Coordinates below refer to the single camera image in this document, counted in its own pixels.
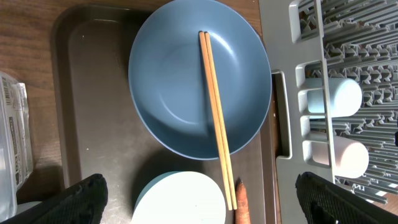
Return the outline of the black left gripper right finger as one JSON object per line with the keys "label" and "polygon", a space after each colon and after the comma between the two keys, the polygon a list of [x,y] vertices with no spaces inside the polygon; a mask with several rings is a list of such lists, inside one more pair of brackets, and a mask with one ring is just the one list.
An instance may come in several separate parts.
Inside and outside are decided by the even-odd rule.
{"label": "black left gripper right finger", "polygon": [[312,172],[298,175],[295,188],[309,224],[397,224],[397,215]]}

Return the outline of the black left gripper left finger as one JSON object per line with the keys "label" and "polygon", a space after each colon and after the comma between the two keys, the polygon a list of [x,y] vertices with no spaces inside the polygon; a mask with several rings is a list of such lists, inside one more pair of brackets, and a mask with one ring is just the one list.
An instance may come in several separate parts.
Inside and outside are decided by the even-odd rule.
{"label": "black left gripper left finger", "polygon": [[106,179],[101,174],[93,174],[5,223],[99,224],[107,202]]}

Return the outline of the pink cup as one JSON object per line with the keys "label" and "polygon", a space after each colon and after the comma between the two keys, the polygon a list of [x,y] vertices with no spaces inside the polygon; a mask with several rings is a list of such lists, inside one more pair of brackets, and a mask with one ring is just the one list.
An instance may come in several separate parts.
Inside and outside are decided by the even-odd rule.
{"label": "pink cup", "polygon": [[[328,144],[322,141],[327,140],[327,135],[322,132],[311,132],[310,135],[317,141],[307,141],[311,147],[310,155],[314,162],[319,164],[329,164]],[[356,179],[361,177],[369,164],[368,150],[359,141],[333,136],[335,150],[335,168],[334,175]]]}

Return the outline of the light blue cup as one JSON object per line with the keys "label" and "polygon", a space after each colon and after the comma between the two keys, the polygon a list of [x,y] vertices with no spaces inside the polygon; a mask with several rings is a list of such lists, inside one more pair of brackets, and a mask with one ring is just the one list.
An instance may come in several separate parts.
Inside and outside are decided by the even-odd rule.
{"label": "light blue cup", "polygon": [[[361,107],[363,94],[360,85],[350,78],[329,78],[331,116],[333,118],[354,115]],[[323,90],[307,92],[308,110],[324,113]]]}

